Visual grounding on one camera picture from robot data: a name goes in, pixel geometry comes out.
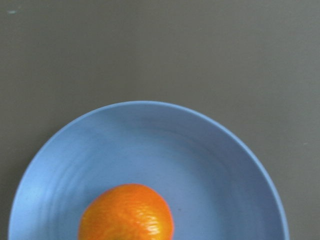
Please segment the blue round plate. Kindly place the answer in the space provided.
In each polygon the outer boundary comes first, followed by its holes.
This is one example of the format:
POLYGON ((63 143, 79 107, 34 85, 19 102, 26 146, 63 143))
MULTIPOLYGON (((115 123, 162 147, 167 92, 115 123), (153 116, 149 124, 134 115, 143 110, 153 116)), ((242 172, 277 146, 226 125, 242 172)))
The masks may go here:
POLYGON ((129 101, 93 110, 54 134, 28 165, 10 240, 75 240, 86 207, 125 183, 167 201, 176 240, 287 240, 267 171, 232 132, 194 110, 129 101))

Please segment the orange fruit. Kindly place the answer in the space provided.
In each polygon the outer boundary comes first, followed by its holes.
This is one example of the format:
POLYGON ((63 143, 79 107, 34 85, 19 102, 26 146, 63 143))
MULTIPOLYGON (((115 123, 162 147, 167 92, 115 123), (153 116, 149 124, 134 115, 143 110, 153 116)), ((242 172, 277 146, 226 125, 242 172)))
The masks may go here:
POLYGON ((174 221, 169 205, 152 188, 135 183, 98 196, 81 216, 79 240, 171 240, 174 221))

